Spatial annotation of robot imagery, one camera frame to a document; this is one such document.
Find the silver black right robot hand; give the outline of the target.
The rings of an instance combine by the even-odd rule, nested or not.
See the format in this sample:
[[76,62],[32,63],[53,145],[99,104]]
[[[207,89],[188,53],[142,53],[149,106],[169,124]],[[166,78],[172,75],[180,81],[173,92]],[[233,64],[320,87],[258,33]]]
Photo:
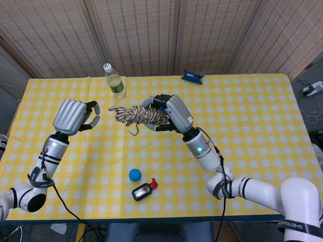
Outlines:
[[173,131],[184,134],[193,127],[193,116],[185,103],[178,95],[161,94],[144,99],[139,106],[153,107],[162,111],[168,118],[168,122],[163,125],[143,123],[147,128],[159,131]]

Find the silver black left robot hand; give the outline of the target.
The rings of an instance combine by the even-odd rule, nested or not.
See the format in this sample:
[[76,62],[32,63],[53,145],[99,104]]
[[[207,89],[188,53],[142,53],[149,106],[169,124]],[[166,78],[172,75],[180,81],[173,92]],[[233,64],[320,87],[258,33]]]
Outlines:
[[100,108],[96,101],[88,103],[66,99],[53,121],[57,132],[73,136],[78,132],[93,129],[100,119]]

